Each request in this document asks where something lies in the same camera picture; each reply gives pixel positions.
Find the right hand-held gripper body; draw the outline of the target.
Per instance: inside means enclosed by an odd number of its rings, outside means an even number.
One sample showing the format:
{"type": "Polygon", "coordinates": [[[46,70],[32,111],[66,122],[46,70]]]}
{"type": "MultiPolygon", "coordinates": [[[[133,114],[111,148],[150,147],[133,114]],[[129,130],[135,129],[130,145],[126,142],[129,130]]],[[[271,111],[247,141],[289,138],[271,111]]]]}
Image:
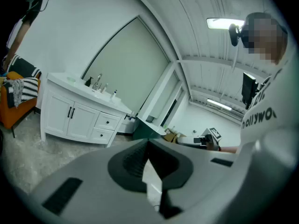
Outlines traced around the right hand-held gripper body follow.
{"type": "Polygon", "coordinates": [[[221,140],[221,135],[215,128],[207,128],[200,136],[183,136],[177,138],[177,144],[193,147],[197,149],[206,149],[206,143],[213,141],[218,142],[221,140]]]}

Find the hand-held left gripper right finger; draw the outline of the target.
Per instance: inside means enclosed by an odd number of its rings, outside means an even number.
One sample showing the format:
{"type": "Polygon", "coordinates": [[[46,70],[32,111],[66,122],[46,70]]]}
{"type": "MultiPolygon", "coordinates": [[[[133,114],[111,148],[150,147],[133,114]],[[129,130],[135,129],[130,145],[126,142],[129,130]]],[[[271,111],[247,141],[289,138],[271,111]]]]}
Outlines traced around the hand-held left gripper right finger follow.
{"type": "Polygon", "coordinates": [[[193,163],[186,156],[156,140],[148,140],[148,158],[162,181],[159,213],[166,219],[182,212],[175,206],[168,192],[185,185],[193,173],[193,163]]]}

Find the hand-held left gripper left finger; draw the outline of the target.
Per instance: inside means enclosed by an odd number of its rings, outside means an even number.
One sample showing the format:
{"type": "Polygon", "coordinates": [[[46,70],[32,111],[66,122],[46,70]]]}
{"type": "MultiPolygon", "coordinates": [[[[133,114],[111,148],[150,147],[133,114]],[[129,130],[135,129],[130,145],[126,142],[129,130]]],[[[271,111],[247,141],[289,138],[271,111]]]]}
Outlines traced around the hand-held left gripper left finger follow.
{"type": "Polygon", "coordinates": [[[147,184],[142,181],[143,171],[149,159],[147,139],[115,154],[108,162],[110,177],[125,190],[145,193],[147,184]]]}

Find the person's right hand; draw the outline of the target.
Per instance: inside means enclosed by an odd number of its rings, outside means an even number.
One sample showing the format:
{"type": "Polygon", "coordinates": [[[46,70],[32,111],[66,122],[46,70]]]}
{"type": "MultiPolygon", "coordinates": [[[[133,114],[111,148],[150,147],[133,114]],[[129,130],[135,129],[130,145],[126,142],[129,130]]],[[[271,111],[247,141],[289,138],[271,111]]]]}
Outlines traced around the person's right hand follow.
{"type": "Polygon", "coordinates": [[[210,151],[219,151],[221,148],[217,141],[216,142],[210,141],[206,143],[206,149],[210,151]]]}

